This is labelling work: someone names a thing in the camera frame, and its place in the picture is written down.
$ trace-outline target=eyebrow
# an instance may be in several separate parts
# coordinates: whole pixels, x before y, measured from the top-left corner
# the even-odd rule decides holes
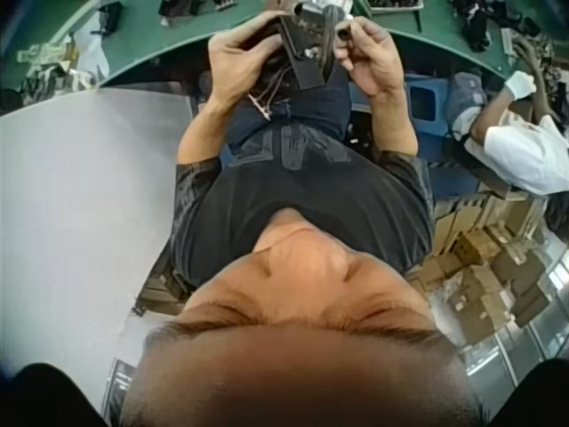
[[[374,337],[387,339],[392,342],[397,342],[404,345],[412,345],[422,347],[425,350],[439,347],[450,346],[456,352],[454,345],[448,338],[437,329],[413,329],[413,328],[399,328],[399,327],[386,327],[386,326],[355,326],[346,329],[342,325],[316,325],[312,322],[305,320],[294,320],[283,324],[270,325],[267,322],[259,321],[258,319],[247,319],[241,321],[239,324],[231,321],[210,321],[210,322],[194,322],[194,323],[177,323],[167,322],[157,329],[148,334],[144,342],[144,351],[148,351],[161,344],[167,342],[176,342],[181,339],[194,339],[204,332],[216,330],[230,330],[248,326],[271,326],[275,328],[283,326],[304,326],[320,330],[336,331],[351,336]]]

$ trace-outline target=white shirt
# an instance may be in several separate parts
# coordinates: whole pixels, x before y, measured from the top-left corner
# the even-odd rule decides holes
[[[465,135],[480,114],[472,107],[454,122],[453,132]],[[538,196],[569,190],[569,141],[558,131],[551,116],[538,126],[506,111],[499,126],[486,133],[482,147],[472,139],[465,149],[504,181]]]

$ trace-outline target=black t-shirt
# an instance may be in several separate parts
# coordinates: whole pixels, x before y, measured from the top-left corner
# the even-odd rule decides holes
[[[431,193],[421,160],[383,153],[375,165],[314,129],[288,125],[251,138],[223,170],[219,159],[179,166],[176,269],[202,285],[250,253],[286,207],[401,273],[431,251]]]

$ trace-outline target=nose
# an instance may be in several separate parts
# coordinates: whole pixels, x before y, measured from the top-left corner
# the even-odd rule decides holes
[[[347,247],[321,230],[299,230],[270,249],[271,274],[285,274],[297,283],[325,283],[348,275]]]

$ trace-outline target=man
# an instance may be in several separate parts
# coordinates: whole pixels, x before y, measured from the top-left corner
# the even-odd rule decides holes
[[[122,425],[479,425],[457,350],[401,276],[433,227],[395,44],[356,18],[335,45],[370,98],[374,165],[339,142],[341,68],[270,124],[241,121],[237,104],[282,42],[240,45],[275,17],[209,44],[212,95],[180,144],[172,227],[176,268],[199,288],[148,337]],[[229,136],[236,159],[221,170]]]
[[[509,184],[538,196],[568,191],[569,141],[551,117],[533,47],[520,38],[516,49],[533,76],[517,71],[484,107],[480,78],[458,74],[449,94],[449,124],[457,139],[469,135],[465,149]],[[531,94],[537,125],[508,110],[514,101]]]

